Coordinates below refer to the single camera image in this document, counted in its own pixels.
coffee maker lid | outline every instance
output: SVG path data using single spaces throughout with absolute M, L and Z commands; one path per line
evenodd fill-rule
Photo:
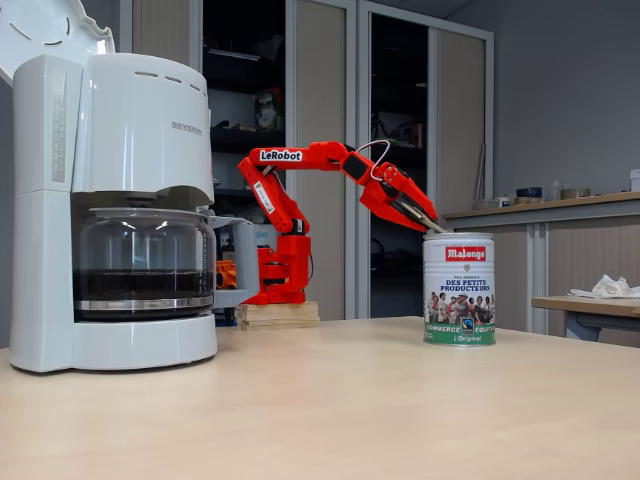
M 111 30 L 87 17 L 80 0 L 0 0 L 0 77 L 10 86 L 16 69 L 39 55 L 84 64 L 114 52 Z

table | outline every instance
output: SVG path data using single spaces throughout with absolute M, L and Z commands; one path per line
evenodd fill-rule
M 640 332 L 640 299 L 598 299 L 575 296 L 537 297 L 531 306 L 564 310 L 569 338 L 597 342 L 603 328 Z
M 438 347 L 418 317 L 218 334 L 215 359 L 143 373 L 0 351 L 0 478 L 638 478 L 640 349 Z

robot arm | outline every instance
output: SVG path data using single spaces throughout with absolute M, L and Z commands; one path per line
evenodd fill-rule
M 291 200 L 275 170 L 341 171 L 364 187 L 360 203 L 385 220 L 425 232 L 441 230 L 427 196 L 389 162 L 374 163 L 339 142 L 316 142 L 308 148 L 257 148 L 238 165 L 276 230 L 304 235 L 309 224 Z

small table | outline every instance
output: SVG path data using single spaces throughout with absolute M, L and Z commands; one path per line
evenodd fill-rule
M 640 332 L 640 299 L 538 297 L 531 299 L 531 306 L 564 310 L 567 338 L 597 342 L 603 328 Z

cabinet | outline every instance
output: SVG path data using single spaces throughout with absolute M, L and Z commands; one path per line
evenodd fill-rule
M 358 137 L 390 139 L 384 161 L 404 170 L 439 213 L 492 195 L 493 36 L 439 19 L 359 2 Z M 365 151 L 373 161 L 383 148 Z M 422 235 L 363 207 L 357 218 L 357 316 L 422 315 Z

